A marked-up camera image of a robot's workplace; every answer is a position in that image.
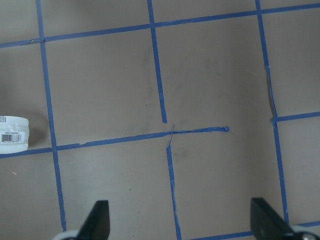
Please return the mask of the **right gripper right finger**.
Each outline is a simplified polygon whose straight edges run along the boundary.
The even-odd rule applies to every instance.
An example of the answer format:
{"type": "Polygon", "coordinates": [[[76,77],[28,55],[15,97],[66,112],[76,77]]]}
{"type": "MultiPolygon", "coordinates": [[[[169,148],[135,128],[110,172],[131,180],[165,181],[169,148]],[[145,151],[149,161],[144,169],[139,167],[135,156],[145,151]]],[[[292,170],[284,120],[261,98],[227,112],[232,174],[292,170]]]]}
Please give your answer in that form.
{"type": "Polygon", "coordinates": [[[289,225],[262,197],[250,200],[250,230],[257,240],[318,240],[302,226],[289,225]]]}

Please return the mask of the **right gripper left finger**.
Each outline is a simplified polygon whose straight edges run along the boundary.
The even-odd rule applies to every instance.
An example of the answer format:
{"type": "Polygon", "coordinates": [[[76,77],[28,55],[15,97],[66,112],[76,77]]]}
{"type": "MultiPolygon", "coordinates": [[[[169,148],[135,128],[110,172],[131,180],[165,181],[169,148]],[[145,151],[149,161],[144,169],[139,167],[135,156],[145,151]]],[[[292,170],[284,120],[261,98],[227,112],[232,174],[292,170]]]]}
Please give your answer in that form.
{"type": "Polygon", "coordinates": [[[58,233],[54,240],[108,240],[111,232],[108,200],[98,200],[79,230],[58,233]]]}

